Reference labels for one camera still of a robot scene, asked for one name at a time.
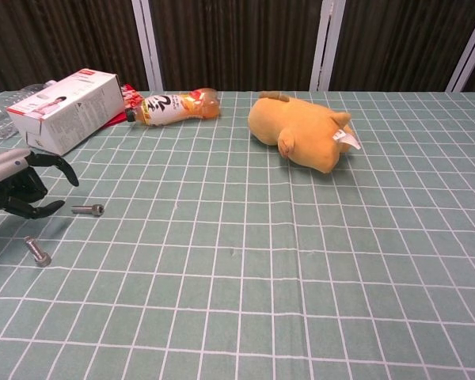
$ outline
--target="robotic arm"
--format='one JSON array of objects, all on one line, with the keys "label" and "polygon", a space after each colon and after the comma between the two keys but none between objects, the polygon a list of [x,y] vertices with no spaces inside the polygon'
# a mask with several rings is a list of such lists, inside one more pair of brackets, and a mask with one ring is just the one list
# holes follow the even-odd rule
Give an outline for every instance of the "robotic arm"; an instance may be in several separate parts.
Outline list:
[{"label": "robotic arm", "polygon": [[12,149],[0,154],[0,210],[26,219],[39,219],[54,214],[65,204],[62,200],[44,207],[29,204],[43,199],[48,193],[33,166],[56,166],[73,186],[79,186],[74,170],[60,156]]}]

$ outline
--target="plush toy ear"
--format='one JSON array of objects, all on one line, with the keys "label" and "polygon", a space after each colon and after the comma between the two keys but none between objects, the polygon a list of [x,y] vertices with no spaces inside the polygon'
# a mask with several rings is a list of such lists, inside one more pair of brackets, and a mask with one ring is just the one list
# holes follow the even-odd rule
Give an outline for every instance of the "plush toy ear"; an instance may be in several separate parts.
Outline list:
[{"label": "plush toy ear", "polygon": [[348,112],[334,112],[330,118],[333,119],[340,127],[344,127],[350,122],[352,115],[350,115]]}]

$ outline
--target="stuffed toy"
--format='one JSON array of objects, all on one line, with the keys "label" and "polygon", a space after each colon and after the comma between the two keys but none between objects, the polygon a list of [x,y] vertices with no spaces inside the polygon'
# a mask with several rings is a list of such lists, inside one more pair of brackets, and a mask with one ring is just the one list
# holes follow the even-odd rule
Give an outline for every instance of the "stuffed toy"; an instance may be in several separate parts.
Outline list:
[{"label": "stuffed toy", "polygon": [[249,113],[252,135],[263,144],[278,146],[283,158],[330,173],[340,154],[360,149],[348,126],[351,115],[335,112],[279,91],[263,91]]}]

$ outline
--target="cardboard box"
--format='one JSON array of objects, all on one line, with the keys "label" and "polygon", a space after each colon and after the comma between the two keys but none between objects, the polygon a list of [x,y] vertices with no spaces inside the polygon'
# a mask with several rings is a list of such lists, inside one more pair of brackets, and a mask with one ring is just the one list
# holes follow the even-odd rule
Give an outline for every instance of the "cardboard box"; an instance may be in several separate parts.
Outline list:
[{"label": "cardboard box", "polygon": [[7,112],[28,145],[64,155],[124,108],[117,75],[83,69]]}]

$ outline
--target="bottle cap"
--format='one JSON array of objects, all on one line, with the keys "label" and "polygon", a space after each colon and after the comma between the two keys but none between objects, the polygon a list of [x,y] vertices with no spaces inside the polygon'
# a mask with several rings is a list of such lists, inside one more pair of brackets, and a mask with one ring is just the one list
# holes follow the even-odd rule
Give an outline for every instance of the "bottle cap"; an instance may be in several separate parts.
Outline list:
[{"label": "bottle cap", "polygon": [[127,121],[135,121],[135,113],[132,108],[127,108],[125,110],[125,115],[127,116]]}]

